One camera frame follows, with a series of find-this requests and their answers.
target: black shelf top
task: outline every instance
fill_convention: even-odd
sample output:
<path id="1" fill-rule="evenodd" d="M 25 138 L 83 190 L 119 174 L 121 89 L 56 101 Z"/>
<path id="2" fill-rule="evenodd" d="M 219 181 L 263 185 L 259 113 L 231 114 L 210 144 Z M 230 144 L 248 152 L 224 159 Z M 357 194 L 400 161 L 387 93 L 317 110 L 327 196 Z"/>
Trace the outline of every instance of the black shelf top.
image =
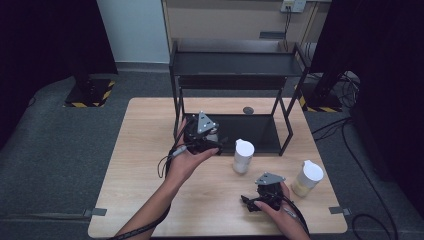
<path id="1" fill-rule="evenodd" d="M 302 76 L 291 53 L 177 51 L 173 70 L 176 76 Z"/>

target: cup lid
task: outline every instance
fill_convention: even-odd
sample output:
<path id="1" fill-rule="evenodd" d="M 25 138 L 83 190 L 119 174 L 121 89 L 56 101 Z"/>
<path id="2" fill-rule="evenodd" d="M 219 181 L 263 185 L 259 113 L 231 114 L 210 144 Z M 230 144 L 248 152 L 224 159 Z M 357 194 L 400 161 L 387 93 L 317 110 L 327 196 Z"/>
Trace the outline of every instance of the cup lid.
<path id="1" fill-rule="evenodd" d="M 324 177 L 324 172 L 321 167 L 313 163 L 311 160 L 306 160 L 303 166 L 305 176 L 312 181 L 319 182 Z"/>
<path id="2" fill-rule="evenodd" d="M 255 147 L 252 143 L 239 139 L 236 141 L 236 151 L 241 156 L 248 157 L 255 152 Z"/>

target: black curtain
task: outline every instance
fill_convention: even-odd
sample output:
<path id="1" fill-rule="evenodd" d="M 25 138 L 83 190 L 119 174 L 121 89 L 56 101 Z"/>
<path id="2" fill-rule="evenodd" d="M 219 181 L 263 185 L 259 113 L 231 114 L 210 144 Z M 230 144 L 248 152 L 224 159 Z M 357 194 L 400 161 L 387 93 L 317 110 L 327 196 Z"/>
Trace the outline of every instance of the black curtain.
<path id="1" fill-rule="evenodd" d="M 359 76 L 352 113 L 370 158 L 424 217 L 423 12 L 421 1 L 333 0 L 312 69 Z"/>
<path id="2" fill-rule="evenodd" d="M 117 73 L 95 0 L 0 1 L 0 148 L 37 90 L 94 73 Z"/>

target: forearm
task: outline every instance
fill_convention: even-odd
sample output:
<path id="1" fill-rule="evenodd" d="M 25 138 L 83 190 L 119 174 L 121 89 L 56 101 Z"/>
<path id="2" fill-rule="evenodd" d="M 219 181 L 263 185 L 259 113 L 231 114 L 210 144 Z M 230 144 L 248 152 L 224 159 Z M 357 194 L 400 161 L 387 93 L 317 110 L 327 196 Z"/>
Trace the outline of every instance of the forearm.
<path id="1" fill-rule="evenodd" d="M 177 195 L 181 185 L 181 181 L 165 179 L 149 200 L 147 200 L 121 230 L 119 230 L 117 235 L 133 231 L 159 219 Z M 154 229 L 151 229 L 130 239 L 149 239 L 153 230 Z"/>

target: human hand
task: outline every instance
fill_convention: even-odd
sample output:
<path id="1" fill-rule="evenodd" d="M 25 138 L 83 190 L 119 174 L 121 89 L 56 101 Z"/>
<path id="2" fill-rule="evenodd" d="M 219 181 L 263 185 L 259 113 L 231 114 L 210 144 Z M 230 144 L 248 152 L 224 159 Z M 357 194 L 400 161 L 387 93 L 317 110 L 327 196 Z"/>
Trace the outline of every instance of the human hand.
<path id="1" fill-rule="evenodd" d="M 290 190 L 284 182 L 280 182 L 284 196 L 290 199 Z M 263 212 L 271 217 L 274 223 L 277 225 L 281 233 L 283 233 L 290 240 L 304 240 L 310 239 L 308 234 L 303 229 L 302 225 L 298 220 L 290 216 L 284 208 L 294 212 L 290 205 L 282 201 L 281 208 L 279 211 L 275 211 L 268 204 L 255 201 L 255 205 L 260 208 Z"/>
<path id="2" fill-rule="evenodd" d="M 183 131 L 186 125 L 184 118 L 178 129 L 178 134 Z M 181 135 L 176 146 L 184 145 L 184 134 Z M 218 148 L 208 149 L 202 153 L 192 154 L 188 150 L 183 151 L 171 161 L 171 166 L 166 179 L 176 181 L 176 183 L 183 184 L 193 174 L 194 170 L 206 159 L 215 155 L 219 151 Z"/>

